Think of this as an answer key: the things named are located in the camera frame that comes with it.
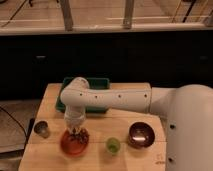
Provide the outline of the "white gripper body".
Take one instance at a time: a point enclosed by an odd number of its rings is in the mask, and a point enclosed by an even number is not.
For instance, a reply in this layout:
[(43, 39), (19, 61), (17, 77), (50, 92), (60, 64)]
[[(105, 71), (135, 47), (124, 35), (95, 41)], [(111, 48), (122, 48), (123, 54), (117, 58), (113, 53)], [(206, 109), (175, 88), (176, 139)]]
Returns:
[(79, 129), (86, 119), (84, 107), (67, 107), (64, 113), (64, 120), (69, 131)]

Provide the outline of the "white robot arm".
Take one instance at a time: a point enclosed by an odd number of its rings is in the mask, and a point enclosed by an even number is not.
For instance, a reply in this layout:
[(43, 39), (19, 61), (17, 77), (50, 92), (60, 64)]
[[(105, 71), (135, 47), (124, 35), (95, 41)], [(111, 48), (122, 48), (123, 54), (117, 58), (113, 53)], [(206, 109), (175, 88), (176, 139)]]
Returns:
[(74, 78), (61, 92), (70, 128), (80, 127), (87, 107), (150, 113), (167, 119), (166, 171), (213, 171), (213, 88), (95, 90)]

